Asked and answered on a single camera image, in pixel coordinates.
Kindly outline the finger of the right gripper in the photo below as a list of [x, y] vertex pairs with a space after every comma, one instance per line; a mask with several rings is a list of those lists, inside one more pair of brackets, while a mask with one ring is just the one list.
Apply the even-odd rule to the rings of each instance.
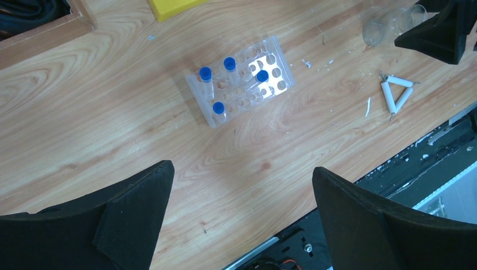
[[417, 1], [435, 15], [394, 40], [400, 48], [414, 50], [446, 64], [459, 64], [467, 36], [476, 24], [476, 1]]

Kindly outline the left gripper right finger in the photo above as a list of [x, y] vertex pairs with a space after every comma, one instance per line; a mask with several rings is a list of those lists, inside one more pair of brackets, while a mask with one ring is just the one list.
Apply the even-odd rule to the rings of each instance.
[[319, 166], [313, 191], [334, 269], [475, 269], [476, 225], [436, 217]]

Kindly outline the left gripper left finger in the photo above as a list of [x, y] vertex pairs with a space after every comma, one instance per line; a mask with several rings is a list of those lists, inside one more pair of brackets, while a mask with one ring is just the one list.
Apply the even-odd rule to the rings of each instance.
[[163, 160], [37, 213], [1, 216], [1, 268], [149, 269], [173, 178]]

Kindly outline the blue capped tube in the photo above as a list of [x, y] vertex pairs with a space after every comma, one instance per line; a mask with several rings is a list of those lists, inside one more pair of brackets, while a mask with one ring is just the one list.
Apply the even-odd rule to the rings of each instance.
[[203, 66], [199, 70], [199, 76], [201, 79], [201, 87], [204, 93], [204, 96], [208, 100], [212, 100], [214, 98], [214, 84], [212, 80], [212, 70], [208, 66]]
[[258, 87], [260, 84], [269, 80], [269, 74], [266, 70], [259, 71], [256, 76], [247, 83], [248, 89]]
[[240, 81], [240, 76], [237, 71], [236, 60], [233, 57], [227, 57], [223, 61], [223, 66], [227, 72], [228, 80], [232, 85], [237, 85]]
[[212, 105], [213, 117], [219, 123], [225, 123], [227, 121], [226, 108], [224, 103], [217, 101]]

